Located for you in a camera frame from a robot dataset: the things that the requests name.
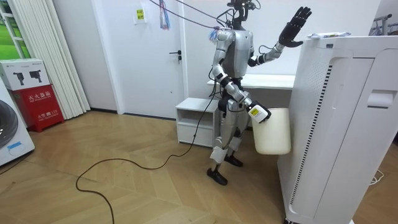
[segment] white curtain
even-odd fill
[[[70,119],[89,110],[52,0],[8,0],[8,3],[31,57],[44,61],[63,117]]]

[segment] yellow label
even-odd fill
[[[255,116],[259,113],[259,111],[254,108],[250,113],[253,114],[253,116]]]
[[[137,19],[139,19],[139,20],[144,19],[144,10],[137,9]]]

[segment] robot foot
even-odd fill
[[[239,159],[235,158],[233,155],[226,156],[224,158],[224,161],[229,162],[230,164],[237,166],[237,167],[243,166],[243,162],[241,162]]]
[[[213,180],[221,185],[228,184],[228,180],[225,179],[225,177],[223,177],[218,171],[212,171],[211,168],[207,170],[207,176],[211,177]]]

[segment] robot leg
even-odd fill
[[[250,122],[250,116],[246,112],[246,110],[239,112],[238,127],[235,130],[234,137],[232,138],[232,140],[229,144],[228,153],[224,159],[226,162],[229,162],[230,164],[237,166],[237,167],[242,167],[243,162],[241,162],[239,159],[235,158],[234,154],[236,151],[239,150],[239,145],[241,144],[243,133],[246,130],[246,128],[248,128],[249,122]]]
[[[213,153],[211,153],[210,156],[210,158],[215,160],[216,165],[214,170],[211,168],[207,170],[207,175],[221,185],[226,185],[228,183],[227,179],[218,172],[218,169],[224,161],[228,152],[229,143],[235,134],[238,113],[233,111],[237,110],[238,103],[234,99],[229,99],[225,117],[221,120],[221,136],[216,138],[216,146],[213,148]]]

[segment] red box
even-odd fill
[[[51,85],[16,90],[12,94],[29,130],[42,132],[43,128],[64,122]]]

